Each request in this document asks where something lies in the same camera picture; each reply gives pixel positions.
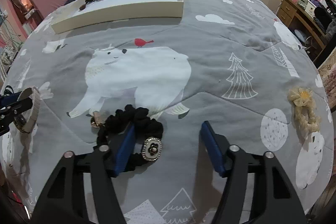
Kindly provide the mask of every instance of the electrical outlet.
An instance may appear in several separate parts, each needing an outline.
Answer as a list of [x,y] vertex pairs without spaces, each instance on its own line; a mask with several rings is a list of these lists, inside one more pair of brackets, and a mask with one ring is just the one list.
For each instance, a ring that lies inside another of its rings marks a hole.
[[7,10],[4,10],[4,12],[3,12],[3,17],[4,17],[5,19],[8,17],[8,12],[7,12]]
[[35,13],[36,12],[36,10],[33,8],[33,9],[31,9],[26,15],[25,15],[25,19],[26,20],[28,20],[30,17],[31,17],[31,15],[33,14],[33,13]]

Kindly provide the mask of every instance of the blue gripper pad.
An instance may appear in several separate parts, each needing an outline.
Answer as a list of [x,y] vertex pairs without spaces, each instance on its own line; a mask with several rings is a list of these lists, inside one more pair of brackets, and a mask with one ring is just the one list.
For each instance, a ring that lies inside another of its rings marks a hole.
[[3,108],[5,106],[11,105],[12,103],[15,103],[17,99],[19,98],[21,92],[17,92],[8,96],[3,96],[0,107]]
[[130,125],[125,130],[125,137],[120,144],[120,147],[115,154],[115,166],[114,172],[115,176],[118,176],[120,173],[124,172],[126,164],[128,162],[129,156],[134,150],[135,146],[135,131],[134,125]]
[[223,177],[226,171],[224,168],[223,154],[214,138],[214,132],[208,121],[202,123],[200,134],[208,151],[213,168],[221,177]]

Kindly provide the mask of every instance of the white tray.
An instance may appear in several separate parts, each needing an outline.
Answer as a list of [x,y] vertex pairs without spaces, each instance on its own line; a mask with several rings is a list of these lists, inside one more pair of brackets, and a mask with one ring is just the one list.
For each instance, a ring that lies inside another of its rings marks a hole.
[[55,33],[101,22],[145,17],[182,17],[183,0],[98,0],[79,10],[85,0],[74,1],[51,24]]

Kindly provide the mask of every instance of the bed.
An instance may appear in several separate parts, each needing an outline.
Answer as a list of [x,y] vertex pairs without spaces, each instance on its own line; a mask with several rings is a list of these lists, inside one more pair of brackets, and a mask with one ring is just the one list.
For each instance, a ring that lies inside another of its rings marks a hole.
[[[211,222],[225,180],[199,141],[206,120],[248,153],[273,151],[308,212],[332,173],[332,117],[315,66],[261,1],[184,0],[181,19],[130,19],[55,34],[50,24],[66,8],[48,15],[29,36],[5,83],[15,91],[34,85],[42,98],[31,135],[12,127],[0,137],[3,169],[29,210],[65,151],[92,151],[97,131],[90,113],[100,109],[107,117],[132,104],[148,107],[163,124],[164,147],[154,164],[113,179],[128,223]],[[121,57],[111,64],[112,73],[104,65],[108,53]],[[313,90],[322,118],[320,131],[307,139],[287,99],[296,85]],[[118,88],[103,95],[112,86]],[[252,191],[249,176],[242,222]],[[89,176],[85,192],[89,218],[97,222]],[[144,215],[150,221],[142,222]]]

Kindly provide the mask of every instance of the wooden desk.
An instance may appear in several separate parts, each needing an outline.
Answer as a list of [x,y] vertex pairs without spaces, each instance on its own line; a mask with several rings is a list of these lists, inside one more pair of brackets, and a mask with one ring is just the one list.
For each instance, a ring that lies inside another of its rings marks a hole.
[[315,23],[315,21],[300,6],[292,2],[292,0],[283,0],[280,9],[277,12],[277,16],[289,29],[290,26],[295,24],[296,19],[300,21],[320,46],[321,50],[319,51],[318,56],[322,53],[323,49],[326,47],[323,43],[326,41],[325,34]]

